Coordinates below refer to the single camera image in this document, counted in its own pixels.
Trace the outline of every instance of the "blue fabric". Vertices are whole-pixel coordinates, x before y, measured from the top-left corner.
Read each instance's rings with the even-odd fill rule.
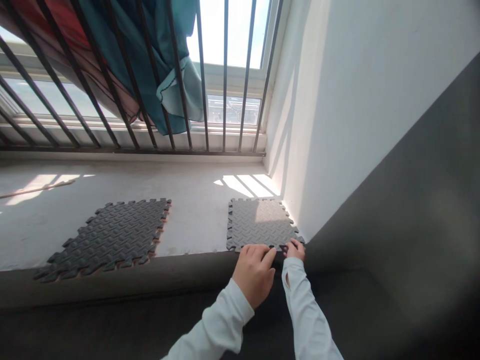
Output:
[[[161,104],[169,113],[172,132],[178,134],[187,130],[175,73],[175,55],[166,1],[142,0],[149,39],[161,81],[157,87],[142,35],[136,1],[111,0],[146,111],[162,135],[167,135],[168,131]],[[134,95],[135,92],[103,1],[80,0],[79,3],[110,70]],[[202,81],[189,57],[187,48],[187,36],[191,36],[194,30],[195,0],[174,0],[172,10],[188,117],[192,121],[203,121]]]

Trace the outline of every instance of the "foam mat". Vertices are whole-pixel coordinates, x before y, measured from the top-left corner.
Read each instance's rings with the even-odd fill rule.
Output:
[[[228,204],[226,247],[239,252],[247,244],[266,244],[282,251],[292,238],[304,243],[293,223],[277,199],[232,199]]]
[[[166,198],[128,203],[108,203],[89,218],[78,236],[68,239],[62,252],[54,253],[39,268],[34,280],[56,280],[88,276],[143,265],[155,255],[164,221],[172,201]]]

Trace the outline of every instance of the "white long sleeve shirt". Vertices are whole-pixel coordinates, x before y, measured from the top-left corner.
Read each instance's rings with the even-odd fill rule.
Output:
[[[281,278],[293,324],[295,358],[343,360],[332,340],[327,319],[315,301],[303,261],[296,257],[286,258]],[[215,303],[203,311],[201,320],[178,339],[163,360],[217,360],[225,350],[238,354],[243,340],[242,329],[254,314],[238,285],[230,279]]]

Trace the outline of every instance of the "metal bar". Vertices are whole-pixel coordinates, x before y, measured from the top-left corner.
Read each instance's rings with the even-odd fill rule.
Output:
[[[153,71],[155,84],[156,84],[156,87],[158,88],[160,85],[159,70],[157,69],[157,62],[155,61],[154,51],[152,48],[152,44],[150,43],[149,29],[147,28],[147,22],[145,20],[145,13],[144,13],[142,0],[137,0],[136,7],[138,10],[138,14],[140,15],[140,24],[141,24],[141,29],[143,33],[143,39],[145,40],[146,51],[148,53],[148,58],[150,59],[151,70]],[[169,114],[165,110],[163,105],[161,105],[161,110],[163,112],[163,117],[165,118],[165,124],[166,124],[166,129],[168,131],[168,137],[170,138],[171,148],[172,150],[175,150],[174,135],[172,133],[172,127],[170,126]]]
[[[20,29],[20,31],[23,34],[23,37],[25,38],[26,42],[30,45],[30,47],[35,52],[36,57],[38,58],[38,60],[40,60],[41,64],[45,68],[48,75],[50,75],[51,79],[53,80],[56,87],[58,88],[58,90],[60,91],[62,96],[64,97],[65,101],[68,103],[68,105],[72,109],[73,113],[78,118],[78,121],[81,123],[81,125],[85,129],[86,133],[88,134],[88,137],[90,137],[91,141],[93,142],[93,144],[97,148],[100,148],[101,147],[100,143],[98,142],[97,138],[95,138],[95,136],[92,133],[92,131],[90,130],[87,122],[85,121],[83,116],[80,114],[80,111],[77,109],[74,102],[70,98],[69,93],[65,90],[64,86],[62,85],[62,82],[60,81],[59,77],[55,73],[55,70],[53,69],[53,67],[48,62],[47,57],[43,53],[43,51],[40,48],[37,41],[34,39],[34,36],[30,32],[27,24],[24,22],[24,20],[21,18],[21,16],[17,13],[15,8],[12,6],[12,4],[10,3],[10,0],[1,0],[1,2],[5,6],[5,8],[8,11],[8,14],[10,15],[10,17],[13,19],[15,24]]]
[[[0,140],[8,147],[11,147],[13,145],[13,143],[10,141],[7,135],[5,135],[1,130],[0,130]]]
[[[241,121],[240,121],[240,137],[238,138],[238,152],[242,152],[242,137],[244,136],[245,107],[247,105],[247,90],[249,87],[250,73],[250,57],[252,55],[252,40],[254,38],[255,8],[257,0],[251,1],[250,14],[250,32],[248,33],[248,50],[246,52],[246,68],[245,68],[245,87],[243,88],[243,101],[241,104]]]
[[[98,63],[98,66],[100,66],[101,73],[103,74],[106,84],[108,85],[108,89],[110,90],[110,93],[113,96],[113,101],[115,101],[116,107],[120,112],[121,119],[125,123],[126,129],[128,131],[128,135],[130,135],[131,142],[133,143],[133,146],[135,147],[135,149],[138,150],[140,149],[139,143],[135,138],[134,131],[132,130],[132,126],[130,125],[130,121],[125,112],[124,106],[122,105],[122,101],[120,100],[117,89],[115,88],[112,78],[110,77],[109,70],[107,69],[107,66],[104,63],[104,60],[99,50],[99,46],[95,41],[92,31],[90,30],[89,24],[87,23],[87,19],[85,18],[82,8],[80,7],[78,0],[70,0],[70,2],[73,6],[73,9],[75,10],[76,16],[80,22],[81,27],[83,28],[83,32],[85,33],[86,38],[90,44],[93,55],[95,56],[95,60]]]
[[[180,69],[179,46],[175,35],[174,13],[172,10],[172,0],[166,0],[168,24],[170,25],[171,44],[173,46],[173,55],[175,56],[175,73],[178,87],[180,88],[181,105],[183,107],[183,117],[185,118],[186,135],[188,137],[188,147],[192,151],[192,137],[190,135],[189,114],[187,113],[187,100],[185,98],[184,81],[182,79],[182,69]]]
[[[5,90],[5,92],[10,96],[13,101],[20,107],[20,109],[30,118],[31,122],[35,124],[35,126],[40,130],[44,137],[48,140],[48,142],[54,147],[58,148],[60,145],[55,140],[55,138],[50,135],[46,128],[42,125],[42,123],[37,119],[37,117],[30,111],[30,109],[25,105],[25,103],[20,99],[20,97],[15,93],[15,91],[9,86],[9,84],[5,81],[5,79],[0,75],[0,86]]]
[[[277,34],[279,32],[280,16],[282,15],[283,4],[284,4],[284,0],[278,1],[278,9],[276,10],[275,28],[273,29],[273,38],[271,40],[270,57],[268,59],[268,68],[266,70],[265,87],[263,88],[263,95],[261,97],[260,112],[258,114],[258,123],[256,126],[255,143],[253,144],[254,153],[257,152],[257,144],[259,142],[260,125],[262,125],[262,115],[264,113],[265,100],[267,98],[267,88],[269,87],[270,71],[272,70],[275,43],[277,42]]]
[[[27,84],[31,87],[35,95],[40,99],[41,103],[46,107],[46,109],[50,112],[51,116],[55,119],[57,124],[60,126],[60,128],[63,130],[67,138],[70,139],[72,142],[73,146],[79,148],[80,143],[77,141],[77,139],[74,137],[74,135],[71,133],[69,128],[64,124],[63,120],[60,118],[60,116],[57,114],[55,109],[53,108],[52,105],[50,105],[49,101],[47,98],[44,96],[44,94],[40,91],[39,87],[37,84],[34,82],[34,80],[31,78],[29,73],[25,70],[24,66],[20,63],[18,58],[14,55],[10,47],[7,45],[7,43],[4,41],[4,39],[0,36],[0,48],[3,50],[5,53],[6,57],[10,60],[10,62],[13,64],[13,66],[17,69],[17,71],[20,73],[20,75],[23,77],[23,79],[27,82]]]
[[[172,127],[170,126],[169,113],[167,112],[167,110],[165,110],[163,105],[161,106],[161,110],[163,112],[163,117],[165,118],[166,129],[168,130],[168,137],[170,138],[171,149],[175,150],[174,134],[172,133]]]
[[[50,25],[51,30],[53,31],[53,34],[55,35],[58,43],[60,44],[63,53],[66,56],[66,59],[70,63],[71,67],[73,68],[73,71],[76,74],[76,77],[81,83],[81,86],[83,87],[83,90],[86,92],[88,95],[88,98],[90,99],[93,107],[95,108],[98,116],[100,117],[101,122],[103,123],[103,126],[105,126],[105,129],[110,136],[111,141],[113,142],[113,145],[115,145],[116,148],[120,148],[120,144],[117,141],[117,138],[115,137],[114,132],[112,131],[112,128],[109,125],[109,122],[104,116],[104,113],[100,109],[99,103],[97,99],[95,98],[95,95],[90,88],[89,83],[87,82],[87,79],[84,76],[84,73],[82,72],[82,69],[80,68],[79,63],[77,62],[77,59],[75,59],[74,54],[70,50],[67,41],[65,40],[62,31],[60,30],[57,22],[55,21],[54,16],[52,15],[49,7],[45,3],[45,0],[36,0],[36,3],[38,4],[38,7],[40,8],[41,12],[43,13],[43,16],[45,16],[46,21]]]
[[[10,124],[12,128],[20,135],[31,147],[37,146],[35,141],[13,120],[7,112],[0,107],[0,115]]]
[[[207,91],[205,89],[204,42],[202,39],[202,16],[200,15],[200,0],[196,0],[196,26],[198,29],[198,49],[200,54],[201,95],[203,100],[203,121],[205,123],[206,150],[210,151],[209,124],[207,118]]]
[[[227,138],[227,61],[229,45],[229,0],[224,2],[223,14],[223,138],[222,149],[225,151]]]
[[[5,148],[7,151],[21,152],[43,152],[43,153],[88,153],[88,154],[155,154],[155,155],[208,155],[208,156],[243,156],[243,157],[265,157],[264,152],[237,152],[237,151],[190,151],[190,150],[151,150],[141,148],[140,150],[126,148],[91,148],[91,147],[25,147],[13,146]]]
[[[132,69],[132,64],[130,64],[129,56],[127,55],[127,49],[125,48],[124,38],[117,24],[117,19],[115,18],[115,11],[114,11],[114,8],[112,7],[111,0],[105,0],[103,3],[105,4],[105,9],[106,9],[106,12],[108,13],[110,24],[113,29],[113,33],[115,34],[115,38],[121,52],[121,57],[123,58],[123,62],[125,63],[126,71],[128,72],[128,77],[130,78],[131,86],[133,87],[136,101],[138,102],[138,106],[140,106],[140,111],[143,115],[143,120],[145,121],[145,125],[148,130],[148,135],[150,135],[151,144],[153,145],[154,149],[158,149],[157,141],[155,140],[154,132],[152,131],[152,126],[150,125],[149,115],[147,113],[147,110],[145,109],[144,101],[142,99],[142,95],[140,94],[139,86],[137,84],[137,79],[135,78],[134,70]]]

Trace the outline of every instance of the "hand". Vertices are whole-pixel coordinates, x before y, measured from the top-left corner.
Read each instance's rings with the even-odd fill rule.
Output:
[[[289,242],[286,246],[288,248],[287,252],[284,252],[283,255],[285,255],[287,258],[297,258],[305,262],[305,248],[304,245],[295,239],[290,239],[291,242]]]
[[[270,267],[276,254],[277,250],[264,244],[241,249],[232,279],[254,310],[267,298],[274,283],[275,269]]]

